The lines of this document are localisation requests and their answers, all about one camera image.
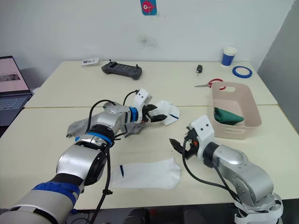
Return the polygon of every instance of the sticker on wall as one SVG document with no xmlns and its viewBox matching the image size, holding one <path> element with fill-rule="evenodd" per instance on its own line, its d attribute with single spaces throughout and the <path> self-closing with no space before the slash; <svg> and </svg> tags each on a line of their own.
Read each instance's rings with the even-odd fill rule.
<svg viewBox="0 0 299 224">
<path fill-rule="evenodd" d="M 157 4 L 156 0 L 140 0 L 141 10 L 143 15 L 156 15 Z"/>
</svg>

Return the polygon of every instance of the blue paper cup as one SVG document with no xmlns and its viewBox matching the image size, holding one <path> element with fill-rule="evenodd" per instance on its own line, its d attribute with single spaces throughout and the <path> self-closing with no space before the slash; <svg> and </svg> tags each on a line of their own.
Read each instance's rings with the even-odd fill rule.
<svg viewBox="0 0 299 224">
<path fill-rule="evenodd" d="M 236 48 L 225 47 L 223 49 L 221 64 L 223 64 L 224 66 L 230 66 L 237 52 L 238 50 Z"/>
</svg>

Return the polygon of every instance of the white table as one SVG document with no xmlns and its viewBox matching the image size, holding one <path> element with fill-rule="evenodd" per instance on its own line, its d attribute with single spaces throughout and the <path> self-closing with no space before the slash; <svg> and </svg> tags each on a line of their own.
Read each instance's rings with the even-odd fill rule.
<svg viewBox="0 0 299 224">
<path fill-rule="evenodd" d="M 276 105 L 277 101 L 267 89 L 249 62 L 233 63 L 224 67 L 219 62 L 119 62 L 138 64 L 142 68 L 139 80 L 118 75 L 106 75 L 101 67 L 82 67 L 82 62 L 63 62 L 41 86 L 25 107 L 84 107 L 101 99 L 123 102 L 127 93 L 145 88 L 152 96 L 152 103 L 169 100 L 176 106 L 209 105 L 210 89 L 195 88 L 211 79 L 246 84 L 252 91 L 257 105 Z M 198 64 L 203 72 L 195 73 Z M 232 73 L 241 65 L 253 72 L 250 78 L 238 78 Z"/>
<path fill-rule="evenodd" d="M 272 178 L 275 192 L 283 199 L 299 198 L 299 136 L 276 105 L 258 106 L 262 125 L 246 140 L 216 138 L 216 142 L 242 150 Z M 126 208 L 182 204 L 231 202 L 230 195 L 219 188 L 192 179 L 183 167 L 181 156 L 169 138 L 183 141 L 186 126 L 207 107 L 180 107 L 180 119 L 170 126 L 148 124 L 140 135 L 116 142 L 111 148 L 112 168 L 134 162 L 155 162 L 174 157 L 182 168 L 181 181 L 173 190 L 111 189 L 103 208 Z M 55 176 L 60 155 L 74 142 L 65 138 L 68 125 L 88 115 L 89 108 L 24 109 L 0 139 L 0 206 L 9 208 L 26 192 Z M 193 157 L 188 162 L 198 177 L 220 183 L 213 169 Z M 85 188 L 77 209 L 94 209 L 106 181 L 102 179 Z"/>
</svg>

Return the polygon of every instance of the scissors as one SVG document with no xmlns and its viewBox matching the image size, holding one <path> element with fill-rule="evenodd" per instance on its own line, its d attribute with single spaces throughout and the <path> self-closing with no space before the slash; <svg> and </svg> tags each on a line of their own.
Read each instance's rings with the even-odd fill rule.
<svg viewBox="0 0 299 224">
<path fill-rule="evenodd" d="M 223 80 L 221 78 L 215 78 L 215 79 L 212 79 L 210 82 L 208 82 L 207 84 L 204 84 L 204 85 L 196 85 L 195 87 L 212 87 L 212 84 L 213 82 L 215 81 L 219 81 L 219 82 L 223 82 Z"/>
</svg>

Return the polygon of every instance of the green cloth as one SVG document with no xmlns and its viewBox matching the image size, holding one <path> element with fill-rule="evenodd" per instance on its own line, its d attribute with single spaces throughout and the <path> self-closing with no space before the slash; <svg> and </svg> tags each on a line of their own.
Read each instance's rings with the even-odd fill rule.
<svg viewBox="0 0 299 224">
<path fill-rule="evenodd" d="M 214 117 L 216 121 L 225 125 L 235 125 L 236 123 L 244 121 L 243 117 L 217 107 L 214 108 Z"/>
</svg>

